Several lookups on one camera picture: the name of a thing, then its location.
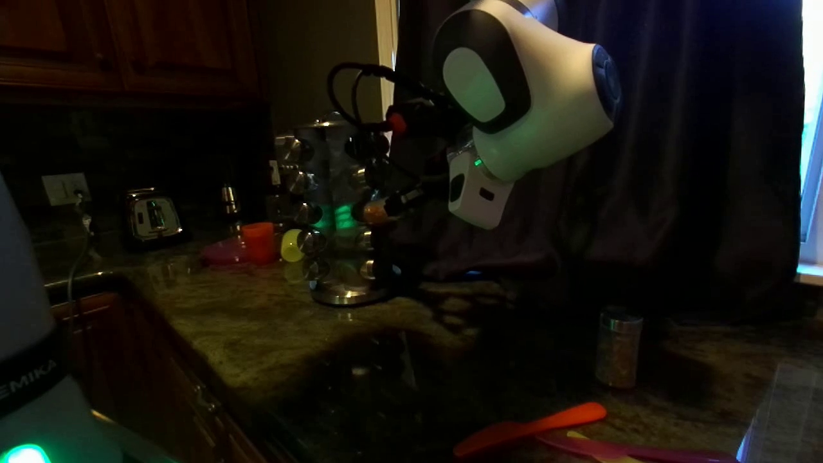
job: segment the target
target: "kitchen backsplash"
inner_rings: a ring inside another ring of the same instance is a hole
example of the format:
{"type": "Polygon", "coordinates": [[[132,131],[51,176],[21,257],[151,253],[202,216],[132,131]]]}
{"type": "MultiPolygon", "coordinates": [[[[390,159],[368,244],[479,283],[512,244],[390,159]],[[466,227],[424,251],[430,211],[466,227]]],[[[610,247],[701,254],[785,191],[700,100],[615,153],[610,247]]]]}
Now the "kitchen backsplash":
{"type": "Polygon", "coordinates": [[[51,172],[85,172],[92,211],[105,216],[119,213],[129,188],[157,185],[195,211],[193,221],[214,221],[219,191],[231,184],[247,218],[258,218],[271,140],[268,105],[0,105],[0,172],[33,227],[65,216],[42,185],[51,172]]]}

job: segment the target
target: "dark wooden cabinet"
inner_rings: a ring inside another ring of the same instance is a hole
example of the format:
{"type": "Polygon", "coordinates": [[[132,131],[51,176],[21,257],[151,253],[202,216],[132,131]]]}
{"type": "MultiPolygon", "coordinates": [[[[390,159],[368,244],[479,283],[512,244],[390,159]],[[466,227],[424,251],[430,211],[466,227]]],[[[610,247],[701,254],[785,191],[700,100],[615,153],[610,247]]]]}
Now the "dark wooden cabinet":
{"type": "Polygon", "coordinates": [[[103,0],[0,0],[0,86],[116,90],[103,0]]]}
{"type": "Polygon", "coordinates": [[[0,0],[0,87],[255,98],[247,0],[0,0]]]}
{"type": "Polygon", "coordinates": [[[55,307],[67,360],[100,414],[164,449],[183,463],[265,463],[208,387],[151,323],[151,307],[92,293],[55,307]]]}
{"type": "Polygon", "coordinates": [[[255,42],[245,0],[111,0],[132,94],[251,94],[255,42]]]}

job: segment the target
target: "wall outlet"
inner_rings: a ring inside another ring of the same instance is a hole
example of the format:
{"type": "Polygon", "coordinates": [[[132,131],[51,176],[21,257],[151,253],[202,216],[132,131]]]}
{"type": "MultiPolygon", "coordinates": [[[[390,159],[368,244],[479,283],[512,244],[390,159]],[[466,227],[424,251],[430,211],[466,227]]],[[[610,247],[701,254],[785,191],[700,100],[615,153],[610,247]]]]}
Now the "wall outlet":
{"type": "Polygon", "coordinates": [[[82,191],[85,200],[92,199],[82,172],[43,176],[43,191],[51,207],[71,207],[76,191],[82,191]]]}

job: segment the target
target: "curtain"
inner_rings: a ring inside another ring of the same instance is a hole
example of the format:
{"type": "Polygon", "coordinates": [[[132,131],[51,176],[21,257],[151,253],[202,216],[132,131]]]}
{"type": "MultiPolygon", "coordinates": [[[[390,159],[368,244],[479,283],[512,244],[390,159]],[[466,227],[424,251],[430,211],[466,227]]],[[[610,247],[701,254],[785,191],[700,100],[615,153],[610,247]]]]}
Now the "curtain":
{"type": "MultiPolygon", "coordinates": [[[[400,5],[398,71],[430,80],[457,5],[400,5]]],[[[611,135],[516,184],[479,233],[433,200],[393,240],[426,279],[528,275],[544,299],[750,320],[781,311],[800,242],[800,0],[575,0],[560,31],[616,61],[611,135]]]]}

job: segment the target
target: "kitchen counter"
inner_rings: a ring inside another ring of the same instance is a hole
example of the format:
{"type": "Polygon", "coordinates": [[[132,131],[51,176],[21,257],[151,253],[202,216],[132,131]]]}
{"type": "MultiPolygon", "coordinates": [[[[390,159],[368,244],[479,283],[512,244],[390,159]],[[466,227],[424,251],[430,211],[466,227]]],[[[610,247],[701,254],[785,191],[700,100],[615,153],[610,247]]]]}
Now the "kitchen counter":
{"type": "MultiPolygon", "coordinates": [[[[195,251],[105,266],[132,279],[262,450],[277,446],[307,460],[447,460],[489,422],[583,400],[610,410],[589,428],[593,437],[735,452],[775,366],[821,355],[808,325],[672,323],[642,339],[638,388],[610,392],[591,380],[596,325],[587,316],[489,305],[475,328],[454,329],[418,299],[328,310],[310,302],[301,266],[197,269],[195,251]]],[[[496,460],[534,452],[521,446],[496,460]]]]}

